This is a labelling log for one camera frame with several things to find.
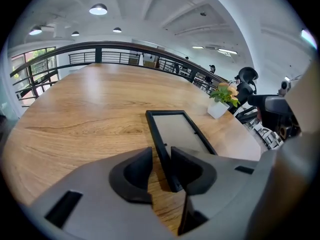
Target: wood grain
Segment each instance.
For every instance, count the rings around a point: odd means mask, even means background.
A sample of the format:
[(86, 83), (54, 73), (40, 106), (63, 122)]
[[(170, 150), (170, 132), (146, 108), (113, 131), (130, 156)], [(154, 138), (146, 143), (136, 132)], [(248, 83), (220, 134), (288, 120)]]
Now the wood grain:
[(15, 196), (30, 204), (73, 169), (151, 146), (148, 191), (153, 209), (173, 232), (184, 191), (170, 192), (149, 130), (146, 110), (185, 110), (218, 155), (260, 159), (260, 147), (229, 112), (207, 114), (209, 97), (182, 77), (119, 64), (91, 64), (43, 93), (12, 130), (2, 169)]

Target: potted plant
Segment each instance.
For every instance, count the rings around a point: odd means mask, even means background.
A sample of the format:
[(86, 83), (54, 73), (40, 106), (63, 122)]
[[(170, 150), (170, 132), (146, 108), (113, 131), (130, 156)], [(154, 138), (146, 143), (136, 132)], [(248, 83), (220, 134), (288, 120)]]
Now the potted plant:
[(211, 92), (210, 98), (213, 98), (208, 107), (208, 114), (213, 118), (218, 119), (221, 117), (230, 107), (227, 102), (232, 103), (235, 107), (240, 104), (236, 98), (238, 91), (233, 87), (229, 86), (228, 83), (219, 83), (218, 88)]

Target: black metal railing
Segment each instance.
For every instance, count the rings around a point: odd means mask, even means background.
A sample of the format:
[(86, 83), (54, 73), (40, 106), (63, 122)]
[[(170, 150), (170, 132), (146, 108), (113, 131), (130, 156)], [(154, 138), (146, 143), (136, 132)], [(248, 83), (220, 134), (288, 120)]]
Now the black metal railing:
[[(69, 54), (69, 64), (48, 68), (48, 58), (80, 50), (90, 51)], [(59, 80), (58, 70), (60, 69), (91, 63), (138, 66), (141, 53), (145, 59), (143, 66), (140, 67), (183, 77), (207, 93), (216, 88), (219, 83), (226, 82), (225, 79), (210, 73), (203, 67), (170, 52), (136, 43), (117, 41), (82, 42), (54, 49), (19, 66), (10, 74), (10, 77), (15, 78), (17, 73), (26, 70), (27, 77), (13, 83), (16, 87), (17, 84), (26, 80), (29, 83), (16, 91), (17, 98), (20, 101), (37, 99), (46, 90), (45, 86), (52, 86)]]

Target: white ceiling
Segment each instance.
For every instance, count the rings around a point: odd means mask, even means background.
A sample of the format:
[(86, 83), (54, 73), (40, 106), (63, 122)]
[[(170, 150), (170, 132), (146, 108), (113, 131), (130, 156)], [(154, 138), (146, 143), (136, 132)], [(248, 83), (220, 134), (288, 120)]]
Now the white ceiling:
[[(255, 42), (255, 47), (263, 56), (260, 58), (263, 60), (261, 65), (272, 76), (279, 78), (302, 74), (313, 51), (301, 40), (300, 31), (304, 25), (290, 6), (284, 0), (233, 1), (235, 8), (246, 6), (242, 11), (243, 22), (258, 26), (255, 36), (260, 38), (251, 41)], [(63, 26), (64, 37), (58, 40), (72, 40), (73, 31), (80, 31), (80, 36), (86, 36), (87, 40), (94, 35), (113, 35), (112, 29), (120, 27), (122, 36), (181, 49), (179, 52), (183, 54), (188, 52), (182, 51), (182, 46), (186, 49), (214, 46), (237, 51), (238, 55), (232, 56), (232, 59), (208, 49), (198, 52), (209, 59), (223, 57), (227, 62), (238, 64), (238, 67), (253, 66), (254, 50), (249, 52), (245, 35), (234, 24), (227, 7), (223, 7), (226, 3), (219, 2), (221, 5), (213, 3), (213, 0), (34, 0), (18, 20), (8, 45), (12, 48), (30, 42), (58, 39), (53, 37), (52, 32), (28, 35), (35, 25)], [(89, 9), (98, 3), (107, 6), (107, 15), (89, 13)], [(172, 43), (183, 45), (173, 47)]]

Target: black slot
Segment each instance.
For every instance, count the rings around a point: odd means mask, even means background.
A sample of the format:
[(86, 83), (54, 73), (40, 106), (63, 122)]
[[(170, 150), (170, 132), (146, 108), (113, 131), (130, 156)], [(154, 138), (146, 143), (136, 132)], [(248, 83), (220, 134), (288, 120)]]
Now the black slot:
[(249, 168), (249, 167), (244, 167), (242, 165), (239, 165), (238, 167), (234, 168), (236, 171), (245, 173), (245, 174), (253, 174), (254, 173), (254, 169)]
[(78, 192), (66, 192), (49, 211), (45, 218), (53, 225), (61, 229), (82, 196), (83, 194)]

